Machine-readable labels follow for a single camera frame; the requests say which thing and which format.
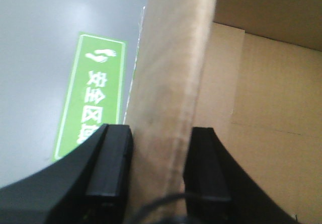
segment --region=wire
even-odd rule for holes
[[[213,198],[213,197],[203,197],[194,193],[176,193],[171,194],[162,198],[158,198],[155,201],[144,205],[139,209],[137,213],[134,214],[132,218],[127,220],[125,224],[139,224],[142,220],[144,220],[152,211],[156,210],[158,207],[169,204],[171,202],[180,200],[180,199],[191,199],[197,202],[219,202],[222,201],[221,198]],[[165,218],[159,222],[154,224],[170,224],[170,223],[201,223],[199,220],[196,220],[189,216],[174,216]]]

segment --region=cardboard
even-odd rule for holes
[[[135,139],[129,213],[180,187],[214,5],[148,1],[126,118]]]
[[[194,119],[304,223],[321,219],[321,79],[322,52],[214,24]]]
[[[231,10],[222,10],[223,2]],[[289,12],[296,5],[277,2]],[[242,12],[247,7],[258,12],[254,3],[240,1]],[[181,190],[191,127],[205,126],[214,127],[241,166],[290,216],[321,222],[322,52],[296,46],[320,48],[319,36],[311,37],[320,30],[316,8],[311,33],[300,28],[309,14],[298,17],[296,31],[284,31],[288,21],[279,23],[272,14],[278,7],[258,3],[275,35],[263,36],[278,41],[248,33],[265,28],[259,25],[262,19],[249,17],[241,29],[211,23],[223,12],[242,22],[234,16],[240,10],[231,5],[234,0],[219,0],[215,17],[214,0],[149,0],[126,121],[136,145],[130,213]],[[174,212],[168,206],[154,216]]]

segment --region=cardboard box flap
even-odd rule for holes
[[[322,0],[218,0],[214,21],[322,51]]]
[[[214,5],[148,1],[126,119],[135,142],[129,208],[179,191]]]

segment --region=black plastic part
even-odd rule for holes
[[[121,132],[126,133],[127,137],[113,137]],[[119,151],[109,153],[105,150],[107,145],[113,144],[123,148],[121,162]],[[128,126],[102,125],[63,159],[0,189],[0,224],[96,223],[94,221],[106,217],[105,209],[109,204],[99,198],[92,202],[92,196],[86,193],[91,190],[89,183],[97,183],[99,180],[113,183],[109,201],[118,205],[118,212],[110,213],[113,216],[109,218],[121,223],[120,213],[123,213],[121,208],[125,206],[122,201],[126,202],[132,148]],[[96,171],[102,169],[102,166],[104,172],[99,173],[98,178]]]
[[[110,125],[86,191],[88,201],[99,206],[104,223],[122,222],[132,154],[129,126]]]
[[[224,222],[208,222],[208,223],[244,223],[244,224],[296,224],[298,223],[292,217],[290,217],[286,212],[284,212],[252,179],[251,177],[242,169],[242,167],[234,160],[230,153],[226,150],[223,144],[218,139],[212,128],[200,128],[195,127],[192,131],[191,144],[197,146],[195,148],[199,150],[193,153],[194,155],[202,155],[204,158],[218,159],[219,168],[226,183],[226,187],[230,192],[232,198],[231,207],[226,213],[227,217]],[[201,162],[207,162],[208,160],[203,160],[202,156],[195,158],[198,161],[194,162],[195,170],[194,173],[198,171],[205,173],[202,170],[204,164]],[[187,167],[191,166],[189,163],[189,158],[187,159],[188,164],[186,165],[185,173],[187,172]],[[218,171],[216,166],[207,167],[207,169],[212,169],[213,171]],[[187,181],[186,176],[186,189],[194,188],[191,187],[191,179],[194,180],[192,183],[198,183],[206,181],[208,183],[217,183],[218,180],[212,179],[215,175],[211,174],[208,177],[199,175],[189,176],[189,181]],[[203,188],[199,189],[201,195],[209,195],[209,191],[204,191]],[[204,220],[205,216],[211,217],[212,210],[203,213],[195,212],[191,208],[187,208],[188,215],[193,214],[197,218]]]
[[[193,128],[184,170],[186,193],[196,193],[214,202],[186,200],[187,213],[206,223],[224,223],[231,207],[231,196],[211,139],[202,129]]]

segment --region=green floor sign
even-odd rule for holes
[[[125,52],[124,41],[80,33],[54,160],[83,143],[103,123],[122,122]]]

